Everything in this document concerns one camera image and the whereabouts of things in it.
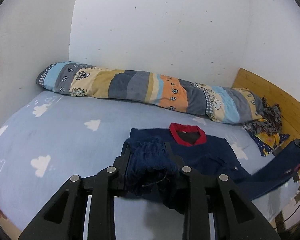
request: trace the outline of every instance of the wall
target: wall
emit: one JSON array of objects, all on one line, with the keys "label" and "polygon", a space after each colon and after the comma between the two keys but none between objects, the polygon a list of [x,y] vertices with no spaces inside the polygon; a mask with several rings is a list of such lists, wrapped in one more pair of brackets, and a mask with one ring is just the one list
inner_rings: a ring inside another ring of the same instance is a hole
[{"label": "wall", "polygon": [[76,0],[69,59],[230,86],[249,0]]},{"label": "wall", "polygon": [[294,0],[250,0],[241,67],[300,102],[300,8]]},{"label": "wall", "polygon": [[5,0],[0,6],[0,126],[41,89],[35,78],[68,60],[75,0]]}]

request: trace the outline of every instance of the silver bolt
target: silver bolt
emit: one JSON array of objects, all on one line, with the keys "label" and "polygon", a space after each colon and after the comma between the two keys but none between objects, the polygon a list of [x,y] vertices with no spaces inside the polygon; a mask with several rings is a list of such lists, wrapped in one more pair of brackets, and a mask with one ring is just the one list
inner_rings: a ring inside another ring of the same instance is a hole
[{"label": "silver bolt", "polygon": [[79,176],[78,176],[78,175],[72,175],[72,176],[70,177],[70,180],[71,180],[72,182],[76,182],[76,181],[79,180]]},{"label": "silver bolt", "polygon": [[116,171],[116,168],[114,166],[110,166],[107,168],[107,172],[109,172],[109,173],[113,173],[115,171]]},{"label": "silver bolt", "polygon": [[227,181],[229,179],[229,177],[226,174],[221,174],[219,176],[219,179],[222,180],[222,181]]},{"label": "silver bolt", "polygon": [[185,173],[188,173],[188,172],[191,171],[191,167],[189,167],[189,166],[183,166],[182,167],[182,171],[185,172]]}]

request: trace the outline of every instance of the bed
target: bed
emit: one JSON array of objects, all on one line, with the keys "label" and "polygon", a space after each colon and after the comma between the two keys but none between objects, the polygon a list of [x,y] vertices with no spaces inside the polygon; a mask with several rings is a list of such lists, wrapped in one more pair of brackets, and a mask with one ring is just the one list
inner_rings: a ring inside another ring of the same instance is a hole
[{"label": "bed", "polygon": [[[244,69],[239,70],[234,87],[265,96],[270,104],[279,103],[283,132],[290,134],[289,140],[300,138],[298,101]],[[249,173],[274,158],[262,157],[241,125],[216,123],[142,103],[43,91],[0,128],[1,210],[23,230],[71,175],[84,178],[110,166],[131,128],[168,128],[172,122],[197,125],[209,135],[226,138]],[[299,187],[298,181],[290,179],[253,203],[271,221]],[[161,203],[115,198],[114,210],[117,239],[181,239],[183,215]]]}]

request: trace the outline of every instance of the striped blanket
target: striped blanket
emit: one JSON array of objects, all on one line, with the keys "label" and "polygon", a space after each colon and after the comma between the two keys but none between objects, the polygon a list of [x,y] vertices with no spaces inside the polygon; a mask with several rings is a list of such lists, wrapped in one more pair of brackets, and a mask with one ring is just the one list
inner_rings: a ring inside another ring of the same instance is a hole
[{"label": "striped blanket", "polygon": [[207,114],[217,122],[240,123],[261,118],[255,114],[256,105],[250,103],[251,99],[258,100],[248,90],[210,87],[146,71],[69,61],[51,64],[36,82],[64,95],[134,100],[183,113]]}]

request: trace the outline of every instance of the wooden board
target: wooden board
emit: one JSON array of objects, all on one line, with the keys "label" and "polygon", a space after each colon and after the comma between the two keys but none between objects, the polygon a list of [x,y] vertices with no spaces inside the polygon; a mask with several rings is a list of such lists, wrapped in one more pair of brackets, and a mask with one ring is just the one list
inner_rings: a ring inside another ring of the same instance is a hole
[{"label": "wooden board", "polygon": [[283,147],[290,141],[300,138],[300,103],[295,98],[276,85],[243,68],[239,69],[232,87],[247,88],[259,97],[265,97],[269,105],[279,104],[282,132],[290,134],[289,140],[283,144]]}]

